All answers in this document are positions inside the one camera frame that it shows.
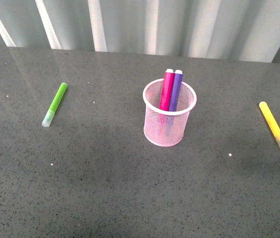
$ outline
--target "gray countertop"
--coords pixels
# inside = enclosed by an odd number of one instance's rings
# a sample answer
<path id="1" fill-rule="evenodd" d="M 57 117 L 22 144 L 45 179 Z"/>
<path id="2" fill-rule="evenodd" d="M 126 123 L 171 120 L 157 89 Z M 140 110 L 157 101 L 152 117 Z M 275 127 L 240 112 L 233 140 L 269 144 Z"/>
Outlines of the gray countertop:
<path id="1" fill-rule="evenodd" d="M 183 140 L 159 147 L 142 92 L 167 68 L 197 104 Z M 0 238 L 280 237 L 260 101 L 280 125 L 280 64 L 0 47 Z"/>

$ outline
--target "marker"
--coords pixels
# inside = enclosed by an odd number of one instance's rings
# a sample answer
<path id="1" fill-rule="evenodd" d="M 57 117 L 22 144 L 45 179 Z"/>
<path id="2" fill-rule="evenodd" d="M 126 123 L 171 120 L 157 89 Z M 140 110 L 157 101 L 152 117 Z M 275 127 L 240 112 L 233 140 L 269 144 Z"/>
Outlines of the marker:
<path id="1" fill-rule="evenodd" d="M 266 102 L 260 102 L 259 107 L 280 147 L 280 127 L 277 124 L 277 122 L 275 121 L 274 116 L 273 116 L 268 104 Z"/>
<path id="2" fill-rule="evenodd" d="M 182 78 L 183 78 L 183 72 L 181 70 L 176 70 L 174 74 L 173 87 L 169 99 L 168 111 L 170 112 L 176 112 Z"/>
<path id="3" fill-rule="evenodd" d="M 164 74 L 160 109 L 167 111 L 169 105 L 170 91 L 174 80 L 174 71 L 168 68 Z"/>
<path id="4" fill-rule="evenodd" d="M 62 83 L 54 97 L 54 100 L 52 101 L 52 104 L 51 104 L 49 110 L 46 113 L 46 116 L 45 116 L 43 122 L 42 122 L 43 127 L 50 126 L 50 124 L 53 120 L 53 117 L 57 111 L 57 108 L 62 100 L 62 97 L 64 96 L 66 89 L 67 89 L 67 84 Z"/>

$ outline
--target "purple marker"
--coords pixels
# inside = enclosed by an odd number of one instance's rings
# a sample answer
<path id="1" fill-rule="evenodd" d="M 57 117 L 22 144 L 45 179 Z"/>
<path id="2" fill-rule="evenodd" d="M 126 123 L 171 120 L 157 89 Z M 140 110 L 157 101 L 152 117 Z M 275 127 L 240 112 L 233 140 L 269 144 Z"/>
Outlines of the purple marker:
<path id="1" fill-rule="evenodd" d="M 174 74 L 173 87 L 170 93 L 169 106 L 168 106 L 169 112 L 176 112 L 177 100 L 179 96 L 182 78 L 183 78 L 183 72 L 177 69 Z"/>

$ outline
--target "pink marker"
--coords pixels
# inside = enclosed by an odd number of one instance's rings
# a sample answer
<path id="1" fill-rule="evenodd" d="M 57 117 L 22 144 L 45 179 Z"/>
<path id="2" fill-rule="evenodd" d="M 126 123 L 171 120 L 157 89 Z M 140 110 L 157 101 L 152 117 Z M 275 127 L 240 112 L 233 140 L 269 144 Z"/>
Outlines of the pink marker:
<path id="1" fill-rule="evenodd" d="M 164 74 L 162 95 L 160 101 L 160 109 L 167 111 L 169 105 L 170 91 L 173 85 L 174 71 L 168 68 Z"/>

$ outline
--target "pen holder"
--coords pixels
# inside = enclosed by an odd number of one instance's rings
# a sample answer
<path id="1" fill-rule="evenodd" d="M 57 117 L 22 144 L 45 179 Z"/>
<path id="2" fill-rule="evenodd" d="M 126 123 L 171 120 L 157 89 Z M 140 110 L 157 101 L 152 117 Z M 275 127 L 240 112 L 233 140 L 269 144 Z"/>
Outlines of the pen holder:
<path id="1" fill-rule="evenodd" d="M 182 82 L 176 112 L 159 109 L 163 79 L 149 83 L 143 91 L 146 104 L 144 134 L 153 144 L 172 146 L 179 143 L 183 136 L 190 111 L 196 105 L 195 91 Z"/>

